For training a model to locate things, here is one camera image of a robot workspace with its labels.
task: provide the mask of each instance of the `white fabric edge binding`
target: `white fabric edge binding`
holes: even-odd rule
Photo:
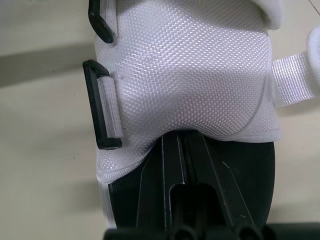
[[[108,229],[116,229],[117,224],[112,210],[109,185],[99,183],[100,198],[102,204],[102,212]]]
[[[320,85],[320,25],[310,32],[306,42],[306,49],[311,70]]]

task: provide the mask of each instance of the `black plastic frame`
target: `black plastic frame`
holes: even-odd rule
[[[88,91],[96,144],[101,150],[114,150],[122,147],[120,138],[108,137],[106,122],[101,103],[98,78],[110,76],[108,70],[94,60],[83,64],[86,88]]]
[[[115,41],[114,33],[100,16],[100,0],[89,0],[88,16],[90,24],[99,38],[107,44],[112,44]]]

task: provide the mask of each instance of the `beige surface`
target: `beige surface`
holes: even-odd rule
[[[320,1],[313,0],[320,9]],[[0,1],[0,239],[100,240],[105,222],[81,64],[94,59],[88,0]],[[274,58],[305,50],[320,16],[285,0]],[[320,99],[278,111],[269,220],[320,221]]]

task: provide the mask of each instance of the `black d-ring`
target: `black d-ring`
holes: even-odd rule
[[[112,44],[115,41],[114,33],[100,16],[100,0],[89,0],[88,16],[90,24],[99,38],[107,44]]]
[[[94,60],[85,61],[82,66],[89,95],[96,144],[101,150],[119,149],[122,147],[121,139],[108,137],[98,86],[98,78],[103,76],[109,77],[109,72],[104,66]]]

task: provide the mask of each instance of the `black plastic part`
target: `black plastic part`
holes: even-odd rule
[[[82,66],[91,107],[96,144],[101,150],[121,148],[122,141],[120,138],[108,137],[98,86],[98,78],[110,76],[109,72],[104,66],[94,60],[85,61]]]
[[[100,0],[89,0],[88,16],[90,24],[95,33],[107,44],[115,41],[114,33],[100,16]]]
[[[161,137],[139,170],[136,228],[117,224],[118,229],[108,230],[104,239],[320,239],[318,223],[255,225],[233,174],[237,168],[224,162],[226,158],[209,142],[197,131]]]

